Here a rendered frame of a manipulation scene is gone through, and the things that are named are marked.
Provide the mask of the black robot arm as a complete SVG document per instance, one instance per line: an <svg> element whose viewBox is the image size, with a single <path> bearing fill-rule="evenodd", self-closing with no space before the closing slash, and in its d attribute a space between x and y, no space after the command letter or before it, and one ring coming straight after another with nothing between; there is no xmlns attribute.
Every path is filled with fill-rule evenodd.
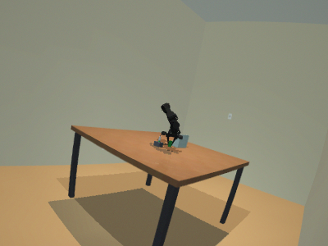
<svg viewBox="0 0 328 246"><path fill-rule="evenodd" d="M170 107L171 106L169 103L165 103L161 106L161 109L166 113L166 117L167 117L168 121L170 122L171 127L174 127L175 129L177 129L177 131L175 132L175 130L172 131L171 127L170 127L170 129L168 131L168 136L174 138L174 136L180 135L180 129L179 129L180 123L177 121L178 116L174 112L171 111Z"/></svg>

